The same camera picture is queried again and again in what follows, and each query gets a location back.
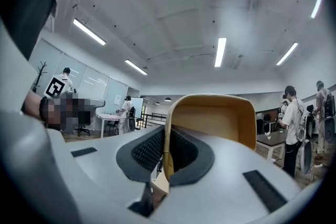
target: bracelet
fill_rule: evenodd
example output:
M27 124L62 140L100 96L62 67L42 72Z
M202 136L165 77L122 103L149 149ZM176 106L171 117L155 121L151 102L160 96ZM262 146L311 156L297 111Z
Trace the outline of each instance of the bracelet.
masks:
M40 118L43 122L48 123L44 117L43 114L43 107L45 107L46 105L48 105L49 99L47 97L43 97L40 101L40 107L39 107L39 112L40 112Z

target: shoe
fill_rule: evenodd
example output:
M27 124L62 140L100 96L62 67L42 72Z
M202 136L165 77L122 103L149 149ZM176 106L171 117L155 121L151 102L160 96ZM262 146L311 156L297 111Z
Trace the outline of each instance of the shoe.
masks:
M320 160L320 159L323 159L323 155L322 154L317 154L315 157L314 157L315 160Z

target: pixelated area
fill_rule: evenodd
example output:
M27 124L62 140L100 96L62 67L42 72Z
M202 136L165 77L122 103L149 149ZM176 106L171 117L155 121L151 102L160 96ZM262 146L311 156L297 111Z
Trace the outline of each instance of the pixelated area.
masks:
M90 125L96 109L105 105L103 100L78 98L73 92L65 92L59 98L50 99L43 109L50 128L72 132L75 128Z

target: black pants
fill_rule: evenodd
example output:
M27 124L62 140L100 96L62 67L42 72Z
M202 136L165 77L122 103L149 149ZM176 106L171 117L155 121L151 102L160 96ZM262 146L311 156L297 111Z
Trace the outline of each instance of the black pants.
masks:
M295 165L296 165L296 155L298 154L298 150L301 146L302 142L298 141L294 145L286 144L285 147L285 163L283 165L283 169L294 178L295 174Z

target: white t-shirt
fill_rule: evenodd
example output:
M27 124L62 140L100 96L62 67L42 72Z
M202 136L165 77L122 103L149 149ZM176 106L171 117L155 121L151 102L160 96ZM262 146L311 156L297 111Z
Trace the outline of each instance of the white t-shirt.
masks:
M298 106L304 112L303 102L301 100L294 99L287 106L285 116L282 119L282 122L288 126L288 133L286 138L286 144L288 145L294 145L298 141L296 130L300 126L300 121L302 121Z
M122 105L121 109L125 109L125 111L121 114L123 119L126 119L127 112L130 111L131 107L133 107L133 103L131 101L125 101Z
M67 75L65 74L58 74L55 76L57 79L65 82L65 86L62 90L62 93L66 92L66 91L70 91L70 88L72 88L72 81L71 79L68 78Z
M264 114L258 113L257 116L256 116L256 119L257 120L263 120L264 119Z

